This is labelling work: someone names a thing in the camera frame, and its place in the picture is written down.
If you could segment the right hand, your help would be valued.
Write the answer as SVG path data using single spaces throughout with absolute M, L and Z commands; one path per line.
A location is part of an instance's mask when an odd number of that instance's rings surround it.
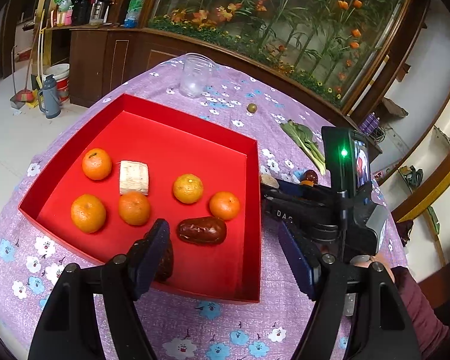
M 372 266 L 373 268 L 381 268 L 383 271 L 387 271 L 390 279 L 395 282 L 395 277 L 393 272 L 387 264 L 384 256 L 381 253 L 378 253 L 375 256 L 370 255 L 359 255 L 351 259 L 350 263 L 355 267 L 363 267 L 368 268 Z

